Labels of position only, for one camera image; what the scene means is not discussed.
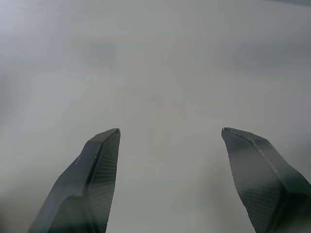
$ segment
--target gray background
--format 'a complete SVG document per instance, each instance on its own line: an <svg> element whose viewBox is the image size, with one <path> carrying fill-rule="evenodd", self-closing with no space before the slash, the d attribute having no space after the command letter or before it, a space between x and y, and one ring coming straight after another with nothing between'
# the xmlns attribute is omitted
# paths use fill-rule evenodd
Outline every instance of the gray background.
<svg viewBox="0 0 311 233"><path fill-rule="evenodd" d="M26 232L119 127L108 233L252 233L222 127L311 181L311 8L264 0L0 0L0 229Z"/></svg>

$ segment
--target white surface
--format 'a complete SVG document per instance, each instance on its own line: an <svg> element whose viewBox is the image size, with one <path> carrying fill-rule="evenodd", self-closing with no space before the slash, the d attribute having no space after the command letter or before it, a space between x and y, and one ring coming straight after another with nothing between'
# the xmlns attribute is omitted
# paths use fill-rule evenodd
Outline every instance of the white surface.
<svg viewBox="0 0 311 233"><path fill-rule="evenodd" d="M2 232L26 232L84 143L114 127L121 145L108 233L254 232L222 127L266 137L311 180L311 8L0 4Z"/></svg>

